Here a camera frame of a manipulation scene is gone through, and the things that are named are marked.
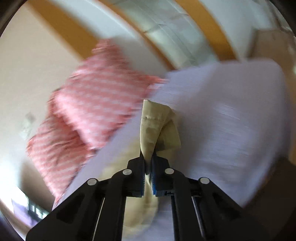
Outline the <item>khaki tan pants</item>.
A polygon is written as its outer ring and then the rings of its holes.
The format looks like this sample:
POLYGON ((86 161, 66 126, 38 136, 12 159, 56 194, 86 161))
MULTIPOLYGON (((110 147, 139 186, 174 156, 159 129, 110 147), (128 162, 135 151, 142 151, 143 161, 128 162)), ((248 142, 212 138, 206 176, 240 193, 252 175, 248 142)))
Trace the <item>khaki tan pants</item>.
MULTIPOLYGON (((143 153, 144 159, 157 155, 173 160, 176 149, 181 146, 177 129, 178 117, 166 105, 144 100, 142 116, 140 119, 139 137, 124 137, 127 145, 119 149, 118 154, 113 154, 107 159, 107 165, 102 169, 99 179, 110 178, 116 172, 127 166, 130 159, 143 153)), ((149 176, 144 181, 144 196, 141 198, 128 197, 125 206, 123 222, 123 237, 132 238, 148 229, 159 209, 158 198, 152 193, 152 183, 149 176)))

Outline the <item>large pink polka-dot pillow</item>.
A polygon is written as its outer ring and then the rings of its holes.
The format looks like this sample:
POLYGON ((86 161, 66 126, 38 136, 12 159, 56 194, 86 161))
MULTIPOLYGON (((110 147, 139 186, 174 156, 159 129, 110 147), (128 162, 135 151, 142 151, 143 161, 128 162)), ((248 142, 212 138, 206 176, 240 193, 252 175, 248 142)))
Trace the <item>large pink polka-dot pillow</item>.
POLYGON ((47 116, 27 144, 28 157, 55 198, 53 207, 58 205, 73 179, 95 154, 78 133, 56 115, 58 93, 59 89, 52 92, 47 116))

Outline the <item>lavender bed sheet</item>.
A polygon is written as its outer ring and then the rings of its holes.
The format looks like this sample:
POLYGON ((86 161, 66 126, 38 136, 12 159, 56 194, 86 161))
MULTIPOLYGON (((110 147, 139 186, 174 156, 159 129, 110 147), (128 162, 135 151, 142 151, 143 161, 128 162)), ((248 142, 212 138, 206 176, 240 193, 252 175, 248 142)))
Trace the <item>lavender bed sheet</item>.
POLYGON ((285 76, 270 59, 190 67, 166 75, 151 101, 178 118, 180 149, 172 167, 207 177, 244 206, 262 186, 276 156, 290 146, 285 76))

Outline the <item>small pink polka-dot pillow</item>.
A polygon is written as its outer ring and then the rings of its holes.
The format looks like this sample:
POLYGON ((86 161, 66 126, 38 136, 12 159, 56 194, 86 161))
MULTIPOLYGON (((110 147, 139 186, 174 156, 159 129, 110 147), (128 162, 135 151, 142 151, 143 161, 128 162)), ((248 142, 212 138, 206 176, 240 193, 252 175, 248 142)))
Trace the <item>small pink polka-dot pillow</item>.
POLYGON ((101 149, 164 82, 133 70, 120 47, 103 39, 58 90, 55 114, 88 148, 101 149))

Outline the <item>wooden framed wardrobe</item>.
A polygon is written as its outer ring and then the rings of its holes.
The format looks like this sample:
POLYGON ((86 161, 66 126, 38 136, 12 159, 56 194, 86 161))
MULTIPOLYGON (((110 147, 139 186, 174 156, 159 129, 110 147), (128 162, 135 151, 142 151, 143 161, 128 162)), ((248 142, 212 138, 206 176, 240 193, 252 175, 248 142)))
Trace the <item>wooden framed wardrobe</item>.
POLYGON ((280 1, 29 1, 85 58, 99 39, 114 40, 149 74, 245 59, 258 39, 287 52, 295 21, 280 1))

